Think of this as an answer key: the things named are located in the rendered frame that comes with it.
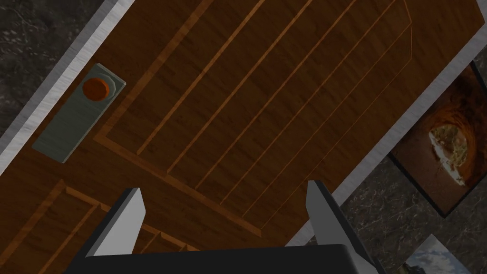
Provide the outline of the framed brown cave picture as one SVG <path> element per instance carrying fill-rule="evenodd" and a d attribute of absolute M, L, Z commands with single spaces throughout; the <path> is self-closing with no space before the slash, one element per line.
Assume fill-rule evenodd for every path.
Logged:
<path fill-rule="evenodd" d="M 487 85 L 474 62 L 389 153 L 442 217 L 487 176 Z"/>

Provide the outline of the grey door knob plate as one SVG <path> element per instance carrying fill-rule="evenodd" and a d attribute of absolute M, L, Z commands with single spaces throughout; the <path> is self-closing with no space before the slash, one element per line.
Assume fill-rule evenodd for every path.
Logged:
<path fill-rule="evenodd" d="M 110 89 L 107 98 L 92 101 L 84 96 L 82 85 L 90 78 L 101 78 L 107 82 Z M 32 148 L 53 160 L 65 163 L 125 85 L 123 79 L 96 63 L 46 125 Z"/>

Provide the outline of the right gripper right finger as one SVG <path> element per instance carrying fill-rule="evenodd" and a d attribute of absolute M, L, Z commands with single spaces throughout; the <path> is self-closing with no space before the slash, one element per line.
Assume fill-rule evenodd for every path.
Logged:
<path fill-rule="evenodd" d="M 332 259 L 333 263 L 339 259 L 344 262 L 340 274 L 385 274 L 381 263 L 369 255 L 322 182 L 308 181 L 306 209 L 317 243 L 337 257 Z"/>

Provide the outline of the brown wooden panelled door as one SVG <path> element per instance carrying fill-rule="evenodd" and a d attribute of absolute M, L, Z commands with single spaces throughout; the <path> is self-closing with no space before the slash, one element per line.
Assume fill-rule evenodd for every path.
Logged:
<path fill-rule="evenodd" d="M 485 0 L 129 0 L 0 175 L 0 274 L 66 274 L 127 188 L 100 274 L 291 274 L 307 184 L 344 185 L 483 26 Z M 65 163 L 33 143 L 100 63 L 126 82 Z"/>

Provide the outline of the orange round door knob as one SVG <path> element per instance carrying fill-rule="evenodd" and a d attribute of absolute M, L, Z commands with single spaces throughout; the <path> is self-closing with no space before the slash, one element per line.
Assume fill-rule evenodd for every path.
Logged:
<path fill-rule="evenodd" d="M 84 96 L 92 101 L 102 101 L 110 93 L 109 85 L 101 78 L 90 78 L 82 85 Z"/>

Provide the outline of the framed cloudy sky picture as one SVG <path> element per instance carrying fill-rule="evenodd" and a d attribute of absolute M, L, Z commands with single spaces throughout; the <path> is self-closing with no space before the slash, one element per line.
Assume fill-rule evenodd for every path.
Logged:
<path fill-rule="evenodd" d="M 433 234 L 431 234 L 394 274 L 471 273 Z"/>

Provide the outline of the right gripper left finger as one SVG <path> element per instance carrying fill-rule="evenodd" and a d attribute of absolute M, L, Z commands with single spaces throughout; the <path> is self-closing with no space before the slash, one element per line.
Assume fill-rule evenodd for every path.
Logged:
<path fill-rule="evenodd" d="M 139 188 L 127 188 L 86 241 L 85 256 L 132 254 L 146 214 Z"/>

